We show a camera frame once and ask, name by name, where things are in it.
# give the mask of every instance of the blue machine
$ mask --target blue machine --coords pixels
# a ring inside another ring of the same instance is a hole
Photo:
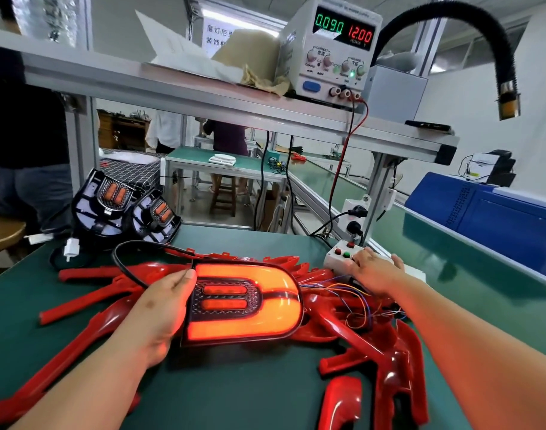
[[[546,207],[427,173],[406,207],[546,275]]]

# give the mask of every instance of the dark dress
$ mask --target dark dress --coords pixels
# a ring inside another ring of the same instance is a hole
[[[213,150],[249,156],[245,143],[245,127],[208,120],[203,126],[207,135],[213,133]]]

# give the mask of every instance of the jeans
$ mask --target jeans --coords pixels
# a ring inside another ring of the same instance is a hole
[[[70,165],[0,167],[0,216],[25,221],[27,232],[71,226]]]

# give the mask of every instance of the flexible black hose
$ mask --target flexible black hose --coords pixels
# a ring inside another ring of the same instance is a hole
[[[399,31],[413,24],[429,21],[435,18],[459,19],[470,24],[484,35],[490,49],[494,55],[496,68],[496,81],[498,86],[498,96],[501,95],[500,85],[513,81],[514,90],[517,89],[516,69],[514,67],[514,54],[506,35],[506,30],[502,25],[487,11],[477,6],[473,6],[462,1],[437,1],[435,3],[424,4],[407,10],[398,15],[389,22],[378,35],[378,40],[374,48],[373,61],[370,66],[374,66],[377,57],[380,55],[385,45]]]

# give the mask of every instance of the metal shelf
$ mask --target metal shelf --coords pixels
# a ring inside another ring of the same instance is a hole
[[[142,64],[0,30],[0,47],[19,51],[28,84],[68,94],[205,117],[272,132],[341,143],[350,112],[166,67]],[[358,123],[360,116],[355,117]],[[458,137],[369,117],[349,144],[433,162]]]

